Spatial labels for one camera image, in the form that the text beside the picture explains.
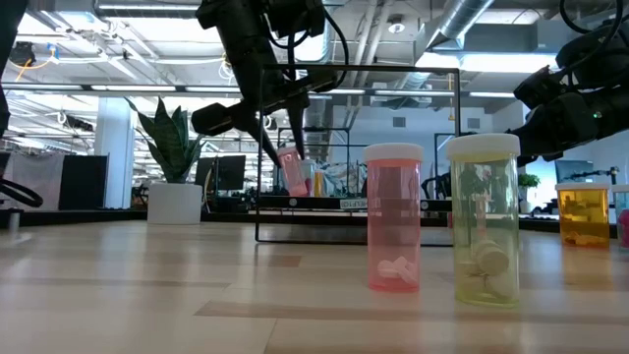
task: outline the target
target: potted plant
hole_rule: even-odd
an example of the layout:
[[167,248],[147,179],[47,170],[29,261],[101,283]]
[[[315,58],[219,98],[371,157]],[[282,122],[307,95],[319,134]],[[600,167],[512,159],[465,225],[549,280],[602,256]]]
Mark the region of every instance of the potted plant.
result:
[[536,175],[528,173],[521,173],[518,175],[518,190],[520,192],[520,198],[522,199],[520,202],[520,212],[531,212],[533,206],[527,201],[527,191],[529,188],[537,188],[539,184],[540,177]]
[[153,183],[148,188],[148,223],[199,223],[202,188],[186,184],[186,179],[200,157],[202,135],[189,140],[188,112],[182,111],[181,106],[175,109],[171,118],[159,98],[155,117],[149,118],[129,99],[127,102],[138,112],[144,131],[153,139],[154,143],[144,136],[150,154],[161,166],[167,182]]

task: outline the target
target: column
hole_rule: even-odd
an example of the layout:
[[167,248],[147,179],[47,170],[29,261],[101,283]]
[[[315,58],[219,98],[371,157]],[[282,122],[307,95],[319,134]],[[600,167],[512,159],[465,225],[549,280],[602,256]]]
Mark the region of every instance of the column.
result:
[[135,122],[135,114],[124,98],[98,100],[94,154],[109,156],[105,207],[131,206]]

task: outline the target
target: white bottle cap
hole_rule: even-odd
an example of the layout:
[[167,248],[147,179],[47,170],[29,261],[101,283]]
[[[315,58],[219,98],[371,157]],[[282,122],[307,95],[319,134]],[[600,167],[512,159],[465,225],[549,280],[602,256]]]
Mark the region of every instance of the white bottle cap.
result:
[[365,147],[365,162],[382,159],[424,161],[424,148],[415,144],[376,144]]
[[615,186],[611,186],[611,192],[613,192],[613,193],[629,192],[629,185],[615,185]]
[[520,139],[513,134],[475,134],[454,138],[445,146],[448,159],[456,155],[503,153],[520,155]]
[[609,185],[606,183],[590,182],[560,183],[555,185],[554,189],[556,191],[608,190]]

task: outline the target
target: table surface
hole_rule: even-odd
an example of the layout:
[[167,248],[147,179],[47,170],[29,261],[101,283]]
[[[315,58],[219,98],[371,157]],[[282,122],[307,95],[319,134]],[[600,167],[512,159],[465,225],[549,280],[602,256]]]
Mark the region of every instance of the table surface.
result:
[[0,353],[617,353],[629,253],[521,232],[521,305],[454,300],[451,248],[421,290],[367,288],[367,248],[257,244],[250,224],[110,222],[0,235]]

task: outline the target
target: ceiling light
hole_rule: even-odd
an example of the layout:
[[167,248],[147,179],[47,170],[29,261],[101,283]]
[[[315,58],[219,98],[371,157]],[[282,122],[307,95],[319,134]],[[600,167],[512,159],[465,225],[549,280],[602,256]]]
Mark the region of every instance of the ceiling light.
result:
[[82,89],[80,85],[63,85],[63,84],[2,84],[2,89],[26,89],[26,90],[73,90]]
[[402,24],[402,15],[392,15],[389,18],[389,31],[391,33],[399,33],[404,30],[405,26]]
[[32,43],[48,44],[60,41],[69,41],[64,34],[18,34],[16,41],[29,41]]
[[24,14],[18,26],[19,34],[56,34],[53,29],[29,14]]
[[403,90],[403,89],[377,89],[375,95],[392,95],[405,97],[453,97],[452,91],[440,90]]
[[93,90],[115,90],[115,91],[175,91],[175,87],[171,86],[133,86],[133,85],[92,85]]
[[46,145],[33,140],[33,139],[29,139],[29,138],[22,138],[22,137],[14,137],[11,138],[11,140],[15,141],[18,145],[27,147],[27,148],[46,148]]
[[27,131],[16,126],[9,125],[9,130],[16,133],[26,133]]
[[364,89],[335,88],[326,92],[327,94],[365,94]]
[[188,92],[240,93],[238,87],[186,87]]
[[454,68],[461,66],[459,58],[456,55],[446,55],[437,53],[424,53],[422,57],[415,63],[417,68]]
[[511,92],[470,92],[470,97],[515,98]]
[[553,54],[487,54],[472,53],[463,56],[461,69],[484,73],[532,74],[549,65],[556,68]]
[[[295,36],[300,38],[302,33],[296,33]],[[304,42],[295,47],[295,58],[301,62],[317,62],[323,59],[325,48],[325,33],[316,37],[308,37]]]
[[75,30],[107,30],[108,25],[87,11],[61,11],[57,13]]
[[100,10],[196,11],[197,5],[99,5]]

